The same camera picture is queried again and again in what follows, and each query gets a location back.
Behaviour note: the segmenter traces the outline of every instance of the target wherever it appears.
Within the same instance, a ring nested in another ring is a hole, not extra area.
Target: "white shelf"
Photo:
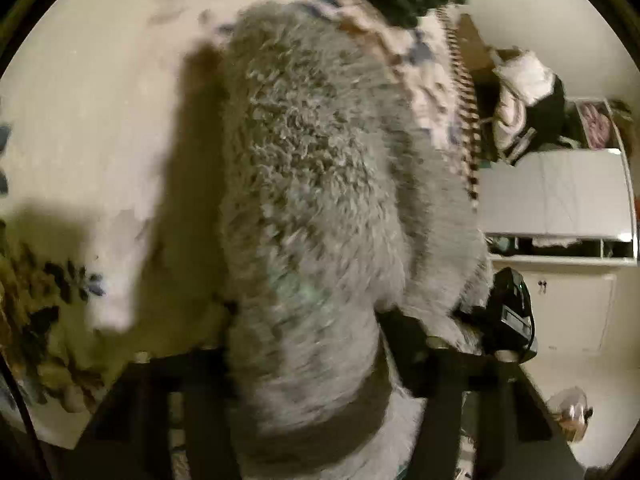
[[[528,254],[516,254],[514,256],[501,256],[490,254],[492,262],[514,264],[547,264],[591,267],[636,267],[638,262],[634,258],[597,258],[588,256],[531,256]]]

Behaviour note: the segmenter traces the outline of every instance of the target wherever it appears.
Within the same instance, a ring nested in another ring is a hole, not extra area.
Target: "pink item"
[[[605,148],[611,135],[611,122],[601,114],[593,104],[584,104],[581,108],[582,125],[592,150]]]

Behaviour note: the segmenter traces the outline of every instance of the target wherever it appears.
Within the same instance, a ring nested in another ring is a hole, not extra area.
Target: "clothes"
[[[601,113],[592,103],[580,105],[584,134],[592,150],[606,147],[611,136],[611,121],[605,112]]]
[[[494,141],[501,158],[516,164],[544,144],[560,144],[564,125],[564,85],[555,76],[553,92],[533,106],[525,106],[510,89],[500,89],[494,118]]]
[[[534,237],[531,239],[531,243],[534,247],[564,247],[576,244],[580,240],[578,238],[547,238],[543,236]]]
[[[239,305],[229,365],[243,475],[393,478],[422,402],[389,369],[374,305],[397,303],[468,344],[448,314],[490,280],[468,196],[382,63],[331,23],[251,10],[225,79],[222,243]]]
[[[525,52],[494,69],[500,79],[517,99],[533,106],[550,95],[554,89],[556,75],[540,63],[533,52]]]

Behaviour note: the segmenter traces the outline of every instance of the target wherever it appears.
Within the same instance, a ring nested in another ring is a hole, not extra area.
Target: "plastic bag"
[[[574,386],[551,397],[546,405],[560,425],[568,442],[580,442],[587,431],[593,408],[587,403],[587,394]]]

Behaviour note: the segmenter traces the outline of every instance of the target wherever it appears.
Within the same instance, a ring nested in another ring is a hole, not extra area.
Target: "black cord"
[[[524,312],[529,315],[531,320],[531,337],[529,337],[529,344],[524,349],[524,352],[520,355],[520,359],[518,362],[521,364],[524,358],[527,356],[527,352],[531,350],[531,346],[533,345],[533,341],[536,338],[536,320],[533,319],[533,307],[531,306],[531,296],[529,295],[529,289],[527,289],[527,285],[522,283],[522,307]]]
[[[2,372],[4,382],[9,387],[9,391],[14,397],[14,401],[18,407],[18,412],[20,412],[20,417],[22,418],[24,429],[26,430],[27,436],[31,441],[31,447],[33,447],[33,452],[36,456],[36,460],[40,465],[40,473],[45,480],[52,480],[49,466],[47,466],[47,461],[44,458],[42,446],[40,445],[40,441],[38,440],[38,436],[36,435],[36,430],[34,429],[33,423],[31,422],[31,417],[29,416],[29,410],[27,410],[27,405],[24,403],[24,399],[22,398],[22,394],[20,393],[20,388],[18,388],[18,383],[15,382],[14,375],[11,373],[11,370],[9,370],[2,352],[0,352],[0,372]]]

